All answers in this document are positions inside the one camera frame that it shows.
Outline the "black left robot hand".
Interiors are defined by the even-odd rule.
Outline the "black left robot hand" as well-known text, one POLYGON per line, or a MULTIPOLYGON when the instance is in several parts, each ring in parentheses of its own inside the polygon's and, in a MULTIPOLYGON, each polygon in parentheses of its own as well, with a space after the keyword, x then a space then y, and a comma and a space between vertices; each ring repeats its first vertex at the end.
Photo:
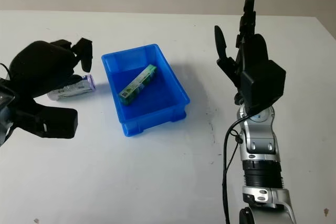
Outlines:
POLYGON ((10 88, 35 98, 60 88, 74 75, 74 68, 91 71, 92 41, 81 38, 75 45, 61 39, 35 41, 18 53, 9 65, 10 88))

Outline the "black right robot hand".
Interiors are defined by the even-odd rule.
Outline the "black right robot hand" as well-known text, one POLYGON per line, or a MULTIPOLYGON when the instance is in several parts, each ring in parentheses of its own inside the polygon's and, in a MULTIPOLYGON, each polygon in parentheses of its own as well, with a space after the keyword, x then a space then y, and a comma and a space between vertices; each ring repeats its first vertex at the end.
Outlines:
POLYGON ((254 2, 255 0, 245 0, 244 3, 244 13, 240 18, 239 34, 236 38, 236 48, 238 48, 236 59, 227 57, 223 32, 219 26, 214 27, 216 50, 219 56, 217 65, 238 90, 234 97, 236 105, 244 102, 243 95, 240 93, 241 73, 255 64, 268 60, 266 42, 262 35, 255 33, 254 2))

